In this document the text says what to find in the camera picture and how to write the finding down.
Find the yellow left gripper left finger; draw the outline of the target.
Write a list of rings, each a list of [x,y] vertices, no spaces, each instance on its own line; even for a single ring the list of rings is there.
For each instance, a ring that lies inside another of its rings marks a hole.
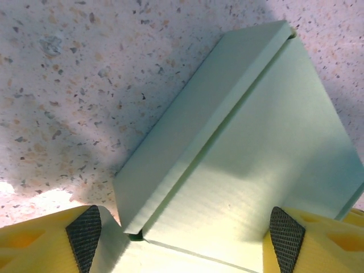
[[[78,206],[0,228],[0,273],[112,273],[128,244],[104,206]]]

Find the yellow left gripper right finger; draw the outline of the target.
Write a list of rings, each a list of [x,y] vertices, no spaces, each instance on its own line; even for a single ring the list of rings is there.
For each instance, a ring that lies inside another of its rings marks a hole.
[[[274,207],[263,273],[364,273],[364,211],[353,208],[338,221]]]

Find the green paper box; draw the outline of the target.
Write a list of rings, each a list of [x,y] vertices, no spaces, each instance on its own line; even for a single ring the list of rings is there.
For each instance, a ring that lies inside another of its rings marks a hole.
[[[263,273],[275,206],[342,219],[364,165],[284,21],[227,32],[114,180],[121,228],[200,258],[194,272]]]

